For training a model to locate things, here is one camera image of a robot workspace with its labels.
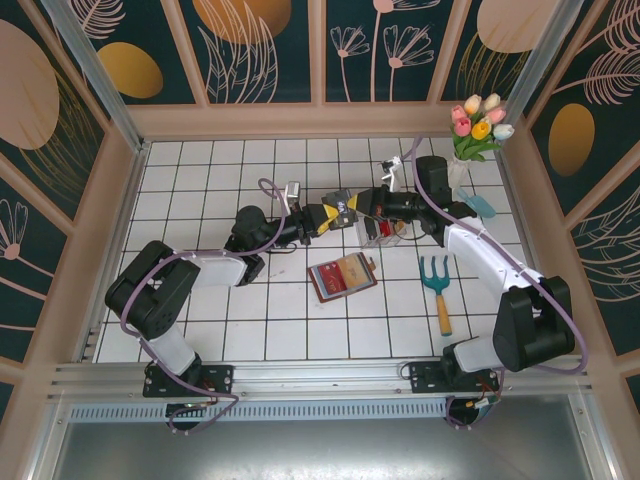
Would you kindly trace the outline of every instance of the white tile floor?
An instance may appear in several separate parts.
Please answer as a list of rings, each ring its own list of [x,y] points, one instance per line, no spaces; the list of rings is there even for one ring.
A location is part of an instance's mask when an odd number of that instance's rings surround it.
[[[302,201],[319,203],[339,188],[356,193],[380,184],[378,162],[411,144],[410,138],[154,143],[120,269],[151,240],[177,250],[223,247],[235,213],[245,205],[277,215],[278,206],[258,190],[260,177],[275,178],[280,187],[300,181]],[[450,139],[426,139],[418,148],[419,155],[451,152]],[[412,190],[410,172],[407,165],[405,188]],[[487,229],[524,260],[495,161],[474,163],[463,184],[493,205],[498,215],[485,222]],[[377,265],[378,285],[346,300],[318,302],[306,268],[358,251],[351,228],[330,231],[291,255],[263,255],[267,266],[252,285],[194,290],[179,325],[205,361],[232,362],[432,356],[450,343],[492,331],[497,304],[473,271],[450,255],[451,285],[444,297],[453,335],[440,335],[435,295],[420,282],[418,259],[426,256],[430,269],[429,258],[447,251],[430,237],[365,250]],[[94,361],[147,361],[117,321],[107,316]]]

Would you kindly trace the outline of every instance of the glass vase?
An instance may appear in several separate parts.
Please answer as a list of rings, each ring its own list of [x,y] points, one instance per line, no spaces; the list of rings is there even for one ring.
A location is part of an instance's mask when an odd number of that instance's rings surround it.
[[[462,185],[469,173],[469,165],[471,160],[460,160],[455,154],[451,155],[451,159],[447,160],[447,176],[449,178],[449,188],[453,194]]]

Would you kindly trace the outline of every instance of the floral wallpaper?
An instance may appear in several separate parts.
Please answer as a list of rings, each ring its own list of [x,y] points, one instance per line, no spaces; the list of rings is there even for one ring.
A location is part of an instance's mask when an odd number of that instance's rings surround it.
[[[211,104],[311,101],[301,0],[180,0]]]
[[[0,45],[0,156],[73,219],[104,131],[17,2],[0,6]]]
[[[558,66],[558,62],[560,62],[560,59],[564,55],[564,52],[567,50],[567,47],[573,40],[573,37],[575,36],[576,31],[578,30],[578,28],[580,28],[580,25],[582,24],[582,21],[584,20],[585,15],[589,12],[589,9],[593,6],[593,2],[594,0],[584,0],[582,2],[582,6],[580,7],[580,12],[576,17],[576,20],[573,22],[573,26],[565,36],[564,41],[562,42],[562,44],[560,45],[560,48],[558,49],[555,56],[553,57],[553,60],[551,60],[551,63],[549,63],[549,66],[547,67],[547,70],[545,71],[544,76],[538,83],[538,86],[536,87],[533,94],[529,98],[529,101],[525,105],[524,107],[525,116],[529,115],[529,112],[531,112],[531,109],[538,101],[538,98],[540,98],[542,89],[545,87],[547,83],[547,78],[549,77],[549,75],[551,75],[552,72],[555,71],[556,67]]]
[[[66,235],[0,179],[0,356],[22,362]]]
[[[640,3],[612,0],[531,128],[569,213],[640,141]]]
[[[473,0],[441,100],[493,92],[507,99],[557,3]],[[569,33],[572,25],[567,25],[567,37],[574,33]]]
[[[195,103],[160,1],[68,3],[124,103]],[[51,25],[40,0],[38,6]]]
[[[640,170],[571,235],[614,350],[640,349]]]
[[[326,101],[424,101],[450,0],[327,0]]]

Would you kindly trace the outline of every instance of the flower bouquet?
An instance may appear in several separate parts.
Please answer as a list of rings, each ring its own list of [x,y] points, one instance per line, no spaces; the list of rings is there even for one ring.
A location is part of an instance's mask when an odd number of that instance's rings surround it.
[[[492,93],[482,102],[480,95],[472,95],[464,105],[451,109],[451,133],[455,148],[453,158],[448,161],[449,187],[457,189],[471,160],[484,162],[482,152],[499,150],[496,141],[513,135],[513,127],[500,123],[507,112],[500,107],[500,96]]]

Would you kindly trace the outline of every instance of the garden fork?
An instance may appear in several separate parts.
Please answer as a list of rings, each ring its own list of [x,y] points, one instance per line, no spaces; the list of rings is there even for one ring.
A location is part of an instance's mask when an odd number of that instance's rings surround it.
[[[438,304],[438,320],[440,321],[440,334],[443,337],[451,335],[451,323],[449,323],[449,314],[447,313],[447,305],[444,303],[442,290],[449,286],[449,267],[447,261],[449,255],[444,257],[444,277],[438,277],[436,272],[436,257],[431,257],[432,277],[427,277],[424,273],[424,257],[420,257],[420,278],[422,284],[436,292],[436,303]]]

